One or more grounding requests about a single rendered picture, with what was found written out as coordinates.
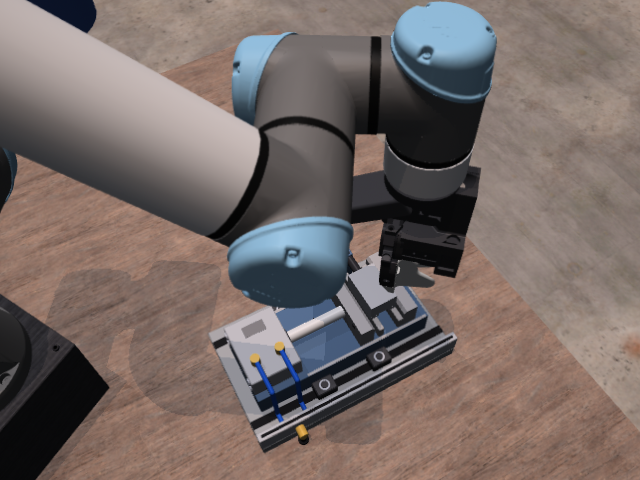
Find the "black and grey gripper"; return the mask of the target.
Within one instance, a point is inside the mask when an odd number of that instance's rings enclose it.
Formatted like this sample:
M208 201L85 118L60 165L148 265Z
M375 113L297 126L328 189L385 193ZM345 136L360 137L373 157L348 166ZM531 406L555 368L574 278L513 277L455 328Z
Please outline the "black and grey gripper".
M459 187L435 199L404 194L384 173L390 195L399 203L413 207L411 215L382 219L379 285L387 292L394 293L393 288L397 286L432 287L435 280L418 267L434 267L433 274L456 277L478 197L480 173L480 167L469 166L463 182L465 188Z

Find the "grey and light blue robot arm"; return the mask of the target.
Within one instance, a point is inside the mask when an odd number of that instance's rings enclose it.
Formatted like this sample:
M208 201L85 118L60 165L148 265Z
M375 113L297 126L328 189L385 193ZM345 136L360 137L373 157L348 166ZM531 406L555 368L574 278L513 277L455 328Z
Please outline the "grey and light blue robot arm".
M451 2L409 9L392 36L249 36L234 116L27 0L0 0L0 213L18 154L229 247L230 281L255 302L321 304L346 280L351 224L412 214L384 173L423 199L463 184L496 44ZM385 134L384 170L353 176L356 134Z

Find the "grey flat bar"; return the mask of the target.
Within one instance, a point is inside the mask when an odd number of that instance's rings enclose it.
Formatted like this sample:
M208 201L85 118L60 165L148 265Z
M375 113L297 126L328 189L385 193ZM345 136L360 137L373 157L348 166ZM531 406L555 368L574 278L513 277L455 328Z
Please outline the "grey flat bar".
M347 287L348 287L348 275L349 275L349 274L347 273L347 275L346 275L346 280L345 280L345 284L347 285ZM351 292L351 291L350 291L350 292ZM352 293L352 292L351 292L351 293ZM353 295L353 293L352 293L352 295ZM353 296L354 296L354 295L353 295ZM354 298L355 298L355 296L354 296ZM355 299L356 299L356 298L355 298ZM356 299L356 301L357 301L357 299ZM358 301L357 301L357 302L358 302ZM359 304L359 302L358 302L358 304ZM360 304L359 304L359 305L360 305ZM361 307L361 305L360 305L360 307ZM362 308L362 307L361 307L361 309L363 310L363 308ZM363 310L363 312L365 313L365 311L364 311L364 310ZM367 314L366 314L366 313L365 313L365 315L367 316ZM369 319L369 317L368 317L368 316L367 316L367 318ZM369 321L371 322L372 326L374 327L375 332L376 332L376 334L378 335L378 337L382 336L382 335L384 334L384 327L383 327L383 325L381 324L381 322L379 321L379 319L378 319L377 317L375 317L375 318L373 318L372 320L370 320L370 319L369 319Z
M361 266L361 269L366 267L367 265L363 265ZM387 310L386 310L387 311ZM398 310L396 309L396 307L394 307L393 309L387 311L387 313L389 314L389 316L391 317L391 319L393 320L393 322L395 323L395 325L397 327L402 325L403 322L403 317L401 316L401 314L398 312Z

